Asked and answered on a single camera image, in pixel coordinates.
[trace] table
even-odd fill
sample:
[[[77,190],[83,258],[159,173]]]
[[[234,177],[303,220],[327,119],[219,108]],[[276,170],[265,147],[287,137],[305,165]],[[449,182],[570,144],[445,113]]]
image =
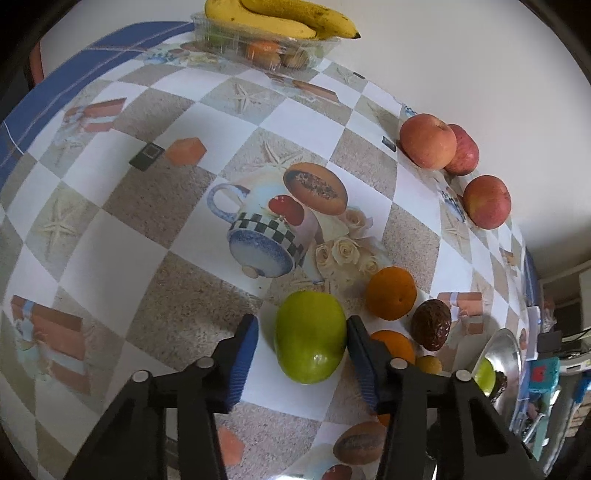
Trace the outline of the table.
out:
[[[410,109],[328,60],[297,77],[339,102],[193,51],[191,39],[191,24],[179,22],[109,35],[2,126],[0,420],[38,478],[64,475],[134,371],[182,369],[255,313],[260,337],[242,402],[217,419],[245,444],[229,476],[320,480],[339,463],[341,434],[376,418],[347,358],[319,384],[282,373],[274,315],[293,291],[329,291],[370,332],[408,335],[409,318],[386,322],[363,306],[368,278],[390,264],[413,275],[415,307],[441,292],[480,291],[484,340],[507,327],[527,345],[519,228],[508,219],[483,231],[465,218],[457,194],[475,174],[420,170],[386,145]],[[129,165],[147,142],[186,138],[207,149],[197,164],[181,155],[145,171]],[[312,176],[302,163],[314,164]],[[308,204],[293,228],[269,218],[269,200],[289,195],[282,179],[294,165],[300,179],[329,182],[346,211]],[[280,247],[263,251],[245,230]],[[175,438],[174,411],[169,420]],[[351,478],[373,478],[377,466],[354,466]]]

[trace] metal bowl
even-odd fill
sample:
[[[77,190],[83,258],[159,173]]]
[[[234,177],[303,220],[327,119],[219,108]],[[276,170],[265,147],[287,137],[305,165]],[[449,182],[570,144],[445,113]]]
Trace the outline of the metal bowl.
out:
[[[495,401],[494,406],[505,425],[510,426],[517,407],[521,378],[521,353],[515,335],[507,328],[495,332],[478,357],[472,369],[472,377],[476,375],[480,363],[485,358],[492,364],[492,368],[503,372],[507,377],[507,388]]]

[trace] checkered pattern mug print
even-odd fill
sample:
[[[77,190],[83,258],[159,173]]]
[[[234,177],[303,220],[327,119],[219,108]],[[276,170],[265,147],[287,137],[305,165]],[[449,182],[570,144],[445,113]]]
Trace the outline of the checkered pattern mug print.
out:
[[[216,193],[226,192],[241,204],[238,212],[224,211],[216,203]],[[287,202],[298,210],[299,218],[288,218],[272,201]],[[252,190],[222,183],[209,192],[207,206],[230,223],[226,236],[230,253],[251,278],[277,278],[302,265],[308,247],[318,237],[320,225],[307,207],[299,204],[280,182],[265,182]]]

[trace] white wall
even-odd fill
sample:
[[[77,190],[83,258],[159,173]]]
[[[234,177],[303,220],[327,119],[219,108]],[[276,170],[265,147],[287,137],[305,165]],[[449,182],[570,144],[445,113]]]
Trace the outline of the white wall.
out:
[[[591,86],[549,28],[517,0],[322,2],[362,35],[333,60],[472,135],[543,274],[591,257]],[[46,71],[124,25],[187,20],[202,5],[82,0],[43,39]]]

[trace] banana bunch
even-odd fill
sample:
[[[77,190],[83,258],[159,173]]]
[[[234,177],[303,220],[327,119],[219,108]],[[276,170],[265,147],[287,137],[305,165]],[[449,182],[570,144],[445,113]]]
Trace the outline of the banana bunch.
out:
[[[286,37],[361,38],[342,13],[304,0],[206,0],[205,15]]]

